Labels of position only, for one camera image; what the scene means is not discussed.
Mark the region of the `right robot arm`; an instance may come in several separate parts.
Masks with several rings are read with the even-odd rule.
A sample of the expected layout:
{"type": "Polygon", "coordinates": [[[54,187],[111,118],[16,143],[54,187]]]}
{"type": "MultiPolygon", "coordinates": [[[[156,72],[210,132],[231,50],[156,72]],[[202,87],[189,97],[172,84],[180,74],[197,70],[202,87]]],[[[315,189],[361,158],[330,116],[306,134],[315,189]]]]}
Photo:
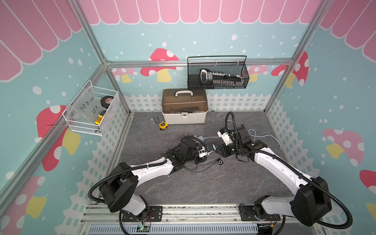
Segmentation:
{"type": "Polygon", "coordinates": [[[312,177],[301,172],[283,158],[276,155],[264,142],[253,141],[244,126],[237,126],[235,115],[228,112],[225,126],[218,132],[224,144],[217,152],[223,157],[240,156],[253,161],[276,176],[293,194],[292,197],[265,195],[254,202],[255,214],[263,219],[269,214],[279,214],[296,218],[310,227],[317,223],[322,226],[344,230],[353,224],[350,210],[337,197],[329,192],[328,183],[321,177],[312,177]],[[345,213],[346,221],[330,224],[322,218],[332,210],[335,202],[345,213]]]}

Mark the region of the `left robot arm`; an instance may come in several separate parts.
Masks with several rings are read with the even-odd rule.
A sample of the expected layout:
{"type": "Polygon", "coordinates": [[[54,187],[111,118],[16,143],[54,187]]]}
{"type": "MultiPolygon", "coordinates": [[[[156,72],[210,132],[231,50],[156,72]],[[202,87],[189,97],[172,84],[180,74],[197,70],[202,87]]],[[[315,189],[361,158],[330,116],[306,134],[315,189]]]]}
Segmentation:
{"type": "Polygon", "coordinates": [[[139,165],[119,163],[105,178],[95,183],[88,191],[88,198],[94,202],[105,203],[110,212],[120,216],[130,214],[137,221],[151,217],[151,209],[146,200],[134,194],[141,184],[160,176],[170,175],[193,161],[195,164],[207,160],[216,145],[208,146],[194,136],[184,136],[179,144],[155,161],[139,165]]]}

